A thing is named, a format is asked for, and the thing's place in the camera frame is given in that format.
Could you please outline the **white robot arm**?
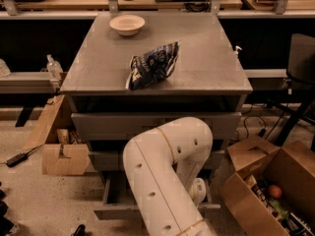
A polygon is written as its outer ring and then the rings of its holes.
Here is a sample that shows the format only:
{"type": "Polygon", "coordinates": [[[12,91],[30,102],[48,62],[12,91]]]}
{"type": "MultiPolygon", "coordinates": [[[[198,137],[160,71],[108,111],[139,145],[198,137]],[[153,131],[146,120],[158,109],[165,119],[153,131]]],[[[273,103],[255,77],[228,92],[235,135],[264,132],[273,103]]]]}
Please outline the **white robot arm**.
{"type": "Polygon", "coordinates": [[[150,236],[212,236],[198,211],[206,196],[198,176],[211,154],[213,134],[195,117],[184,117],[131,139],[124,170],[150,236]]]}

